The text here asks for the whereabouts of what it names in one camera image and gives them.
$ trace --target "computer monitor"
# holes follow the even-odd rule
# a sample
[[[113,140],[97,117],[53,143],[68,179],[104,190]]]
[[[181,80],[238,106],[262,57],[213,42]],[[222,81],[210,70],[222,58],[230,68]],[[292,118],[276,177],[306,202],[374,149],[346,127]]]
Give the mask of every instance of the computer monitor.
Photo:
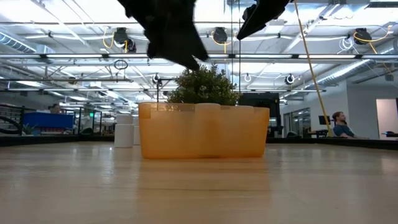
[[[328,118],[328,122],[329,122],[329,125],[330,125],[330,117],[329,116],[326,116],[326,117]],[[326,125],[325,117],[323,115],[319,116],[319,124],[320,125]]]

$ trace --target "man sitting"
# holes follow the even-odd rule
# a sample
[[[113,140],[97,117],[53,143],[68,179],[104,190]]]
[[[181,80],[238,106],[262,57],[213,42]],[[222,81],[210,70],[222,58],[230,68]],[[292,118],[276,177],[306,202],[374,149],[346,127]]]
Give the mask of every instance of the man sitting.
[[[355,135],[350,128],[347,126],[346,116],[343,112],[336,112],[333,114],[332,118],[336,121],[336,125],[333,128],[333,132],[338,137],[348,138],[348,139],[367,139]]]

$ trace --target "translucent container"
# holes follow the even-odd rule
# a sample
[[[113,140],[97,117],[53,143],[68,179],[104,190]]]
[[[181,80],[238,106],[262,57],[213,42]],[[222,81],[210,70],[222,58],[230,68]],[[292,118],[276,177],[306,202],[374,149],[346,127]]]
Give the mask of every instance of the translucent container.
[[[140,103],[146,159],[262,157],[268,108],[200,103]]]

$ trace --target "blue shirt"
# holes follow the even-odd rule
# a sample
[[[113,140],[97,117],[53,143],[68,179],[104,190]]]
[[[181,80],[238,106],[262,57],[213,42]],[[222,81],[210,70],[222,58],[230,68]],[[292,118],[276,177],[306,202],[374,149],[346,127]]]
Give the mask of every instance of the blue shirt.
[[[354,137],[355,136],[354,133],[349,129],[349,127],[347,125],[336,124],[336,126],[333,128],[333,132],[338,137],[340,137],[342,134],[346,134],[346,135],[348,135],[350,137]]]

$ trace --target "ceiling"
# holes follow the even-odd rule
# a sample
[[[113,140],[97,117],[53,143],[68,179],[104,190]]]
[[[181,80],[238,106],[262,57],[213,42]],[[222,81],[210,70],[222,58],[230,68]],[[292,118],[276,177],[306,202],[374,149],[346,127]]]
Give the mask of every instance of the ceiling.
[[[7,34],[18,41],[35,49],[47,47],[45,53],[56,54],[123,54],[124,49],[112,44],[112,34],[117,27],[126,27],[127,34],[136,43],[137,54],[146,54],[148,41],[143,35],[142,27],[124,14],[124,8],[117,0],[2,0],[0,1],[0,34]],[[299,39],[300,27],[293,4],[287,6],[286,11],[278,21],[270,24],[260,32],[239,42],[234,36],[244,21],[239,21],[244,9],[253,1],[241,0],[241,5],[231,5],[231,0],[197,0],[195,8],[195,26],[209,54],[305,54],[303,42]],[[373,39],[386,38],[374,43],[376,49],[395,37],[398,32],[398,9],[369,8],[369,1],[347,0],[348,4],[329,5],[326,0],[299,1],[300,19],[307,31],[306,39],[310,54],[373,54],[368,45],[350,44],[352,34],[356,28],[367,28]],[[229,37],[227,46],[216,44],[211,33],[215,27],[224,27]],[[0,54],[21,54],[18,50],[0,44]],[[26,69],[28,72],[18,71],[16,78],[90,78],[100,82],[78,82],[75,85],[65,82],[45,83],[52,88],[142,88],[151,89],[153,76],[158,73],[161,78],[174,78],[181,74],[184,67],[163,59],[148,60],[146,58],[125,59],[129,66],[125,70],[114,67],[116,59],[52,59],[52,64],[39,63],[36,60],[3,58],[0,63],[3,69],[11,65]],[[242,89],[273,89],[290,90],[300,88],[310,82],[311,73],[307,59],[301,60],[256,60],[247,59],[239,63],[238,59],[210,60],[205,63],[217,63],[219,69],[225,69],[227,76]],[[341,64],[352,63],[352,60],[314,60],[313,70],[321,75]],[[15,78],[9,73],[1,73],[3,78]],[[126,77],[133,82],[116,82],[112,79]],[[296,77],[292,86],[285,84],[285,77],[292,74]],[[371,71],[360,74],[374,75]],[[367,85],[375,81],[364,82]],[[390,85],[379,82],[377,85]],[[11,87],[34,87],[22,83],[11,83]],[[171,81],[168,89],[176,88]],[[87,100],[113,102],[112,97],[120,100],[136,102],[137,100],[151,100],[155,92],[120,91],[117,95],[98,98],[95,92],[70,93],[85,96]]]

